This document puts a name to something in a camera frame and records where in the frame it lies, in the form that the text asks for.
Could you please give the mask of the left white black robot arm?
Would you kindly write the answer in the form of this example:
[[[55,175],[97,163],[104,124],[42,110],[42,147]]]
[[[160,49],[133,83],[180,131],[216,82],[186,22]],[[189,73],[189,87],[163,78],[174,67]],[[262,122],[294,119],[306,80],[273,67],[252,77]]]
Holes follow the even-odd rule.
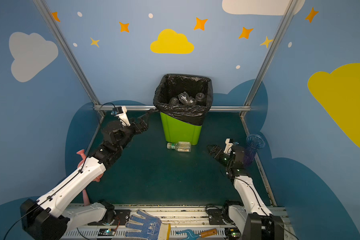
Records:
[[[35,240],[59,240],[66,232],[88,223],[111,223],[115,212],[107,202],[94,203],[75,211],[66,208],[93,180],[115,164],[133,136],[148,129],[149,116],[154,112],[154,109],[148,110],[127,126],[123,126],[121,121],[108,123],[103,130],[102,144],[78,169],[36,201],[28,199],[22,203],[22,229]]]

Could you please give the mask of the small clear green-cap bottle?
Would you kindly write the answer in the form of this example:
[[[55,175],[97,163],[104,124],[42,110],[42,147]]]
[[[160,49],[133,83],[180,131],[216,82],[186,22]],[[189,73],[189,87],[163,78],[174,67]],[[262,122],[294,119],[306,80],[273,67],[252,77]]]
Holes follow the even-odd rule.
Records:
[[[167,143],[167,149],[189,153],[192,150],[192,145],[190,142]]]

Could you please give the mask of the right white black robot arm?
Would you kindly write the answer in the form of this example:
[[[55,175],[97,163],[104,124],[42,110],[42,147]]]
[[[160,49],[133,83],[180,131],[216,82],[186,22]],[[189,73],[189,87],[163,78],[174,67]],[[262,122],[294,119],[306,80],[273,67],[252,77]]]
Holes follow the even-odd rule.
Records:
[[[265,205],[244,165],[245,148],[232,145],[224,151],[208,145],[209,155],[226,168],[242,204],[228,206],[228,217],[240,231],[240,240],[283,240],[284,222]]]

